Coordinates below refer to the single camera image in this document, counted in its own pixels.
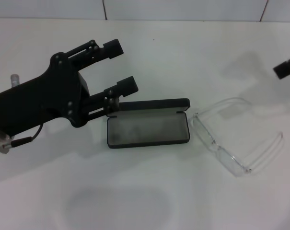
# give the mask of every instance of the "transparent eyeglasses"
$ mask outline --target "transparent eyeglasses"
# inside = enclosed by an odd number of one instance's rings
[[[225,99],[199,110],[192,125],[205,147],[234,176],[260,172],[284,144],[283,133],[265,128],[265,119],[255,115],[243,98]]]

